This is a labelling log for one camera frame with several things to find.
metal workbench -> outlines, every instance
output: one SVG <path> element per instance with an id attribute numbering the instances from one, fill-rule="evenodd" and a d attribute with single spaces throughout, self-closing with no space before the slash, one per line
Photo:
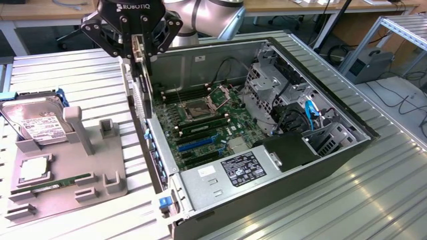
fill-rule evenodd
<path id="1" fill-rule="evenodd" d="M 293 36 L 281 31 L 243 34 L 236 39 L 277 39 L 316 77 L 381 135 L 377 142 L 324 180 L 267 206 L 203 239 L 421 239 L 427 236 L 427 156 L 387 113 L 351 86 L 337 71 Z M 203 43 L 216 41 L 212 38 Z M 156 222 L 153 188 L 137 143 L 117 59 L 100 49 L 17 57 L 9 89 L 60 85 L 71 105 L 83 108 L 83 124 L 101 118 L 120 122 L 129 194 L 35 222 L 5 228 L 0 239 L 169 239 Z M 0 131 L 0 176 L 15 152 L 15 133 Z M 8 177 L 0 182 L 8 190 Z"/>

motherboard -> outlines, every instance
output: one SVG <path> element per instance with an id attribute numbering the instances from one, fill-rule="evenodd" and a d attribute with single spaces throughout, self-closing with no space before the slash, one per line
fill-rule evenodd
<path id="1" fill-rule="evenodd" d="M 248 150 L 265 135 L 228 84 L 161 92 L 153 110 L 181 171 Z"/>

power supply label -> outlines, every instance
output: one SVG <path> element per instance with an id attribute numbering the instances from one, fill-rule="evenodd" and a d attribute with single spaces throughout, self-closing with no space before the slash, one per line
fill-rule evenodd
<path id="1" fill-rule="evenodd" d="M 221 161 L 220 164 L 227 172 L 231 184 L 235 187 L 239 187 L 267 175 L 263 166 L 251 151 Z"/>

warning label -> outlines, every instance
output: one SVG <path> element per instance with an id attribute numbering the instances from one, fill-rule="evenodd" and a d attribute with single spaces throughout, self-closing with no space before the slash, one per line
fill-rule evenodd
<path id="1" fill-rule="evenodd" d="M 220 163 L 227 172 L 231 184 L 235 187 L 239 187 L 267 175 L 261 164 L 251 151 Z"/>
<path id="2" fill-rule="evenodd" d="M 21 121 L 21 126 L 36 142 L 65 137 L 65 132 L 56 116 L 25 119 Z"/>

barcode label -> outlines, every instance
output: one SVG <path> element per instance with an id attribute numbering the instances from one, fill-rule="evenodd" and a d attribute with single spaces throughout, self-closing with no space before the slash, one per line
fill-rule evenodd
<path id="1" fill-rule="evenodd" d="M 56 116 L 45 116 L 21 121 L 21 126 L 36 142 L 65 137 L 65 131 Z"/>

